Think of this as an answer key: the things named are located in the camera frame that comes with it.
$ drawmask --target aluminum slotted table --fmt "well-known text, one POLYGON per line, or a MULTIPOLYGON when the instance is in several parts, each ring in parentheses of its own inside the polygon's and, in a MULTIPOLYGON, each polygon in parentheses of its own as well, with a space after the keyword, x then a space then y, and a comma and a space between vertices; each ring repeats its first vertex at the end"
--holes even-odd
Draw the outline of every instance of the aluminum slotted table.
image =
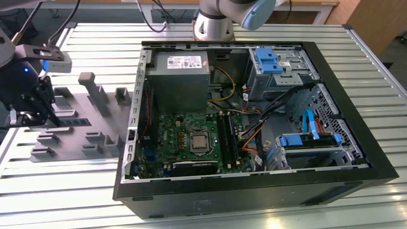
MULTIPOLYGON (((39 132, 12 129, 0 147, 0 228, 404 228, 407 226, 407 93, 352 30, 341 26, 235 27, 236 40, 316 42, 400 178, 365 188, 325 206, 281 208, 143 221, 112 200, 117 159, 32 163, 39 132)), ((79 23, 57 45, 72 73, 55 86, 84 92, 80 72, 96 74, 107 92, 132 91, 141 41, 191 40, 189 24, 163 33, 144 24, 79 23)))

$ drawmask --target black cable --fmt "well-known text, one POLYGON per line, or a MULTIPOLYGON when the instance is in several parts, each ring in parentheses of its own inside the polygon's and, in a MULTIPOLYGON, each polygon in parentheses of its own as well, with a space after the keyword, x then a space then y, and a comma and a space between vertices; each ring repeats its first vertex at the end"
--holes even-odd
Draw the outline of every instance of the black cable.
POLYGON ((275 103, 279 101, 279 102, 283 102, 284 100, 287 100, 289 98, 289 96, 296 93, 297 91, 300 90, 304 90, 304 89, 309 89, 312 88, 317 83, 320 83, 320 81, 313 81, 311 83, 305 83, 304 85, 301 86, 296 86, 296 87, 292 87, 288 91, 285 91, 269 104, 268 106, 265 107, 260 117, 259 117, 259 120, 261 118, 264 118, 276 108, 273 108, 272 111, 269 111, 271 107, 275 105, 275 103))
POLYGON ((179 17, 179 19, 177 19, 177 20, 181 20, 181 19, 183 19, 183 17, 184 17, 184 15, 185 15, 185 13, 187 13, 187 10, 184 10, 184 12, 183 12, 183 14, 180 15, 180 17, 179 17))
POLYGON ((52 44, 52 41, 56 39, 56 37, 59 36, 59 34, 63 32, 63 29, 65 28, 65 26, 68 25, 71 19, 73 18, 73 15, 76 13, 76 10, 79 8, 79 4, 80 4, 81 0, 76 0, 76 4, 75 7, 72 9, 72 12, 67 18, 67 20, 64 21, 63 25, 59 27, 57 31, 55 32, 55 34, 52 34, 52 36, 48 38, 48 45, 52 44))
POLYGON ((268 115, 285 104, 287 100, 289 99, 289 97, 291 97, 291 95, 293 93, 296 93, 300 90, 309 89, 309 88, 315 87, 316 83, 320 83, 320 81, 316 80, 316 81, 313 81, 311 83, 305 83, 301 86, 292 87, 275 100, 272 100, 271 103, 268 104, 268 106, 265 107, 263 113, 260 114, 259 118, 257 118, 256 125, 253 125, 251 128, 248 128, 244 131, 243 135, 248 134, 253 130, 257 130, 257 128, 260 127, 261 123, 264 123, 265 120, 268 119, 268 115))
POLYGON ((32 18, 33 18, 33 16, 36 15, 36 13, 37 13, 37 11, 39 11, 39 9, 40 9, 40 7, 41 7, 41 4, 43 4, 43 2, 39 2, 36 8, 33 8, 33 10, 32 10, 32 12, 31 12, 31 15, 29 15, 29 17, 27 18, 27 20, 25 20, 25 22, 24 22, 24 25, 23 25, 23 27, 21 27, 21 29, 20 29, 20 32, 19 32, 20 34, 24 34, 24 32, 25 32, 25 30, 27 30, 27 28, 28 28, 28 25, 29 25, 29 23, 31 23, 31 21, 32 21, 32 18))
POLYGON ((281 22, 284 22, 284 24, 287 24, 287 21, 288 21, 289 15, 291 15, 291 11, 292 11, 292 1, 289 0, 289 10, 288 10, 288 13, 287 13, 287 17, 285 17, 284 20, 280 20, 277 22, 277 24, 281 24, 281 22))
POLYGON ((152 1, 153 1, 153 3, 161 8, 161 10, 163 10, 163 12, 164 12, 164 16, 165 16, 167 23, 169 23, 168 18, 171 18, 172 23, 175 23, 176 20, 175 20, 175 18, 171 16, 171 14, 168 13, 168 10, 164 9, 160 0, 152 0, 152 1))
POLYGON ((256 142, 257 156, 263 160, 261 166, 260 166, 259 170, 256 169, 256 171, 263 171, 264 170, 264 164, 265 164, 265 155, 264 155, 263 144, 261 144, 261 131, 259 131, 259 133, 255 137, 255 142, 256 142))
POLYGON ((167 26, 163 26, 163 28, 160 30, 155 30, 155 28, 151 26, 151 24, 148 23, 147 19, 145 19, 145 15, 144 15, 144 12, 143 12, 143 8, 141 8, 141 4, 139 3, 139 0, 136 0, 136 3, 137 3, 137 6, 139 6, 139 10, 140 10, 140 13, 141 13, 141 16, 143 16, 143 19, 144 19, 144 22, 147 24, 147 26, 149 27, 149 29, 157 33, 163 32, 164 29, 167 28, 167 26))
POLYGON ((176 23, 176 20, 173 19, 173 17, 172 17, 172 15, 169 14, 168 10, 164 9, 164 6, 163 6, 163 4, 161 4, 161 0, 153 0, 153 1, 157 1, 157 2, 159 2, 159 6, 160 6, 160 8, 163 9, 164 13, 165 13, 167 16, 171 18, 172 22, 176 23))

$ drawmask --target white sticker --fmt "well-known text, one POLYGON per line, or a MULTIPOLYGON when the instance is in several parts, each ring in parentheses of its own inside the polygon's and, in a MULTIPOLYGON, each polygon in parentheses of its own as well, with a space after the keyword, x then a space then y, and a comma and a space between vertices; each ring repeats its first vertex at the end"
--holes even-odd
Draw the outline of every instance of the white sticker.
POLYGON ((259 166, 261 166, 263 160, 261 160, 261 158, 259 157, 259 155, 256 155, 255 161, 256 161, 256 163, 259 164, 259 166))
POLYGON ((289 62, 279 62, 279 64, 281 67, 291 67, 289 62))
POLYGON ((167 58, 167 68, 203 68, 200 56, 169 56, 167 58))
POLYGON ((243 100, 248 102, 248 93, 243 93, 243 100))

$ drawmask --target red wire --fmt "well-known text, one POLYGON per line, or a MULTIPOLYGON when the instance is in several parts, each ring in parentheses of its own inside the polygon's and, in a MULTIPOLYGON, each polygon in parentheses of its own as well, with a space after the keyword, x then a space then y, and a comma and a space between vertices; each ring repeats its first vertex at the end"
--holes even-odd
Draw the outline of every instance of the red wire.
POLYGON ((144 130, 143 130, 143 134, 141 134, 141 137, 140 137, 139 141, 143 139, 145 131, 147 131, 147 128, 148 128, 148 125, 149 125, 149 98, 148 98, 147 91, 144 91, 144 93, 145 93, 145 102, 147 102, 147 124, 145 124, 144 130))

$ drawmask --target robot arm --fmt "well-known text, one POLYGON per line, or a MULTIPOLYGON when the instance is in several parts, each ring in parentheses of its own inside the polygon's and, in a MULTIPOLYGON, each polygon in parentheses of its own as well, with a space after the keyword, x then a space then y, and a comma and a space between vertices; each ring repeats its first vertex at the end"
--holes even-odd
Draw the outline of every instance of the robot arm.
POLYGON ((233 38, 232 22, 252 31, 271 16, 275 0, 201 0, 193 35, 201 41, 233 38))

